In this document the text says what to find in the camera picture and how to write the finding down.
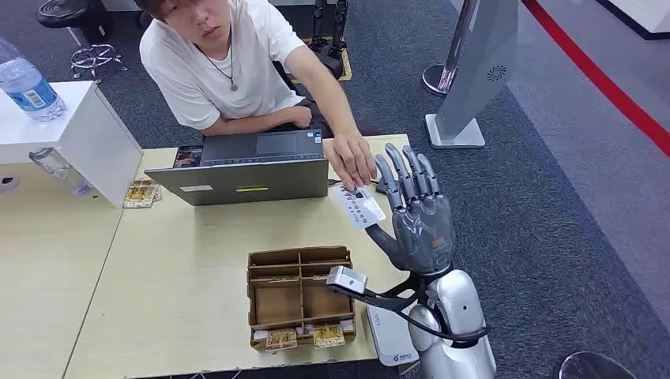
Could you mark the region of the person's right hand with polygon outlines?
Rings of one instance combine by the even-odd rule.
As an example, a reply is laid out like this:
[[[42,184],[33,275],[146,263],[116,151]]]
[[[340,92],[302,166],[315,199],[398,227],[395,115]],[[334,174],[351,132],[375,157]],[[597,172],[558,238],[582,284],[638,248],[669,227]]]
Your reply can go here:
[[[308,107],[294,106],[284,109],[287,122],[295,125],[300,129],[306,129],[310,126],[312,120],[312,112]]]

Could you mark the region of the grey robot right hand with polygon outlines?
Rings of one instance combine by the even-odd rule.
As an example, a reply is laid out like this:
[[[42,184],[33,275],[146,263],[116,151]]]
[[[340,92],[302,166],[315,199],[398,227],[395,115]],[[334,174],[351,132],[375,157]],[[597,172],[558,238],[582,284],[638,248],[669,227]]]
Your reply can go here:
[[[393,164],[380,154],[375,164],[392,211],[394,235],[377,224],[365,231],[401,271],[432,276],[449,270],[455,240],[452,209],[430,161],[407,145],[398,150],[388,143],[385,150]]]

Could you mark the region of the person's left hand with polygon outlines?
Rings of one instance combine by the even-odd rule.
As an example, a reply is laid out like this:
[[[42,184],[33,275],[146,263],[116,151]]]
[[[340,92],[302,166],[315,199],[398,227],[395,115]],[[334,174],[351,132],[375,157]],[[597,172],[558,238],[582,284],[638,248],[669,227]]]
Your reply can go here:
[[[353,190],[371,183],[378,177],[370,146],[363,136],[356,133],[339,133],[323,142],[324,154],[342,186]]]

